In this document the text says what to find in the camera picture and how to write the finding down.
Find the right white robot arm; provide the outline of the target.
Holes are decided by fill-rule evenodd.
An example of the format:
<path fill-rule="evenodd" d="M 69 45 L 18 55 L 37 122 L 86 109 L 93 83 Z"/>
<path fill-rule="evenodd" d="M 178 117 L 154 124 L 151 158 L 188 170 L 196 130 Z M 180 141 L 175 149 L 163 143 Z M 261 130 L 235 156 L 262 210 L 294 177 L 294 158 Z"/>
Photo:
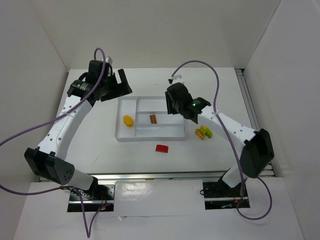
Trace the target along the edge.
<path fill-rule="evenodd" d="M 231 140 L 231 149 L 239 161 L 219 179 L 222 189 L 239 189 L 242 181 L 257 178 L 275 157 L 267 130 L 246 127 L 214 110 L 209 101 L 201 97 L 192 98 L 184 84 L 178 82 L 169 86 L 165 98 L 168 114 L 180 114 L 184 119 L 208 127 L 226 140 Z"/>

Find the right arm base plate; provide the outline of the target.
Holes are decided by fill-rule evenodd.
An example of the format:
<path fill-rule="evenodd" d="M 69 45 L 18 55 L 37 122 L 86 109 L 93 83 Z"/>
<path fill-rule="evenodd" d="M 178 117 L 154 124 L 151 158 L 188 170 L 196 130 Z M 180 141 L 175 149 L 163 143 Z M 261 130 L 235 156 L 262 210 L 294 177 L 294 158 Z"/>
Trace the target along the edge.
<path fill-rule="evenodd" d="M 219 182 L 203 182 L 199 193 L 204 197 L 205 210 L 227 210 L 239 208 L 250 208 L 248 193 L 245 190 L 241 196 L 241 185 L 234 189 L 224 187 Z"/>

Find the lime green lego brick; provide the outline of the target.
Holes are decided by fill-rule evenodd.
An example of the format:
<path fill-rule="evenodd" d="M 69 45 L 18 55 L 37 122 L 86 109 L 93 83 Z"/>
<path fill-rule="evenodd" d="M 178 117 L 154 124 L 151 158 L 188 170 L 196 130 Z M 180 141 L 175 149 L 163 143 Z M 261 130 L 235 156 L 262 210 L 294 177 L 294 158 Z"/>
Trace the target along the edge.
<path fill-rule="evenodd" d="M 213 133 L 212 133 L 212 131 L 208 128 L 208 127 L 206 127 L 206 126 L 204 126 L 204 125 L 202 125 L 201 127 L 200 127 L 200 130 L 204 133 L 204 135 L 205 136 L 207 136 L 209 139 L 212 137 L 212 135 L 213 135 Z"/>

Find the red sloped lego brick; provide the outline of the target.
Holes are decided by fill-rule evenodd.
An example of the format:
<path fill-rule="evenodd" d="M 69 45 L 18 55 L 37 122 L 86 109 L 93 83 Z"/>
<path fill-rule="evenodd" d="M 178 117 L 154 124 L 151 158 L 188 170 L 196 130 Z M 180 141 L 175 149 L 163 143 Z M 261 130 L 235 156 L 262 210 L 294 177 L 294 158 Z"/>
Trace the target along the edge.
<path fill-rule="evenodd" d="M 167 145 L 157 144 L 155 151 L 159 153 L 168 153 L 169 147 Z"/>

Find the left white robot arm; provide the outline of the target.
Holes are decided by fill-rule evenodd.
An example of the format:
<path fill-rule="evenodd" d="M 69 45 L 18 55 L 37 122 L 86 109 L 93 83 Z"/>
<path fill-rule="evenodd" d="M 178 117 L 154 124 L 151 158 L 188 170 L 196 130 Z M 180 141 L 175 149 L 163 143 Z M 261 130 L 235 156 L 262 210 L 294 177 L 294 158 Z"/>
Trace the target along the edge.
<path fill-rule="evenodd" d="M 77 170 L 66 161 L 66 156 L 80 124 L 97 101 L 104 102 L 133 92 L 125 71 L 119 69 L 117 75 L 109 63 L 91 60 L 88 71 L 70 85 L 59 120 L 36 148 L 29 147 L 24 153 L 35 175 L 61 186 L 77 188 L 89 199 L 108 195 L 108 187 L 100 185 L 96 177 Z"/>

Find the yellow rounded lego brick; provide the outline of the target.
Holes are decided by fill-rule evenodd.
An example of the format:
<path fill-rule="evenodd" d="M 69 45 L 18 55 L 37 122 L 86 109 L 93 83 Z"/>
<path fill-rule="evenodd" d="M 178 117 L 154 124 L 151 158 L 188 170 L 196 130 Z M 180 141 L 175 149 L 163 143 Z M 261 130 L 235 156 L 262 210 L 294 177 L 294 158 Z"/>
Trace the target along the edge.
<path fill-rule="evenodd" d="M 124 122 L 124 124 L 125 124 L 128 128 L 131 128 L 131 127 L 133 127 L 133 125 L 134 125 L 134 120 L 133 120 L 133 118 L 132 118 L 131 116 L 129 116 L 129 115 L 125 115 L 125 116 L 123 117 L 123 122 Z"/>

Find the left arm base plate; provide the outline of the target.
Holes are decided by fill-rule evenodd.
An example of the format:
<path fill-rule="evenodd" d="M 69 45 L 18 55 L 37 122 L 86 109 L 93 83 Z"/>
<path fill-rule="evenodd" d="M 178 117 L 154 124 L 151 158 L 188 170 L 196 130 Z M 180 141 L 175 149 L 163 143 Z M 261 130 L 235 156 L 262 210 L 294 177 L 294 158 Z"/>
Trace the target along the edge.
<path fill-rule="evenodd" d="M 80 191 L 84 211 L 88 213 L 96 212 L 98 208 L 102 207 L 101 212 L 113 212 L 114 211 L 114 197 L 116 184 L 114 182 L 107 182 L 104 185 L 107 188 L 107 192 L 99 193 L 97 196 L 89 196 Z M 69 195 L 67 212 L 68 213 L 80 213 L 82 211 L 81 201 L 79 195 L 73 190 Z"/>

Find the yellow striped lego brick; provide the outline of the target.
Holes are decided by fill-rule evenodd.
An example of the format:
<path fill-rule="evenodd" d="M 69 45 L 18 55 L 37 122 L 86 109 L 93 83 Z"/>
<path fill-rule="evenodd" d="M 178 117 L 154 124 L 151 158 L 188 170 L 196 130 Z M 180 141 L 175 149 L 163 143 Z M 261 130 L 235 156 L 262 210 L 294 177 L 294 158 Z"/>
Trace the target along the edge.
<path fill-rule="evenodd" d="M 195 134 L 201 139 L 204 140 L 206 135 L 204 134 L 204 132 L 200 129 L 200 128 L 196 128 L 195 129 Z"/>

